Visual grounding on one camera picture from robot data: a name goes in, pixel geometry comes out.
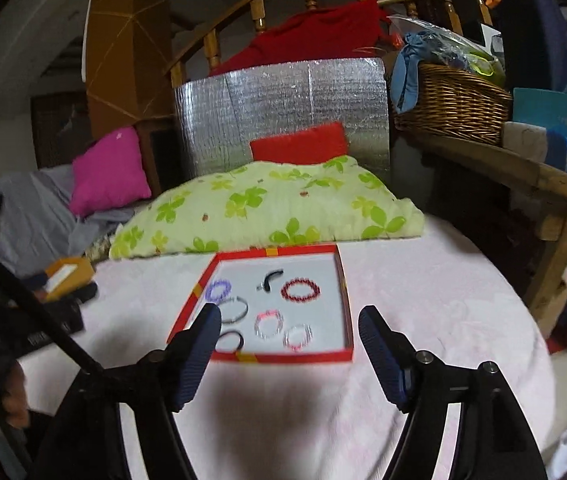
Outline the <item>left hand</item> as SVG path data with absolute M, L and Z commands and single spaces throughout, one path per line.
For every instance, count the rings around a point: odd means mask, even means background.
M 26 376 L 19 362 L 15 362 L 7 375 L 3 391 L 3 413 L 12 428 L 24 429 L 30 424 Z

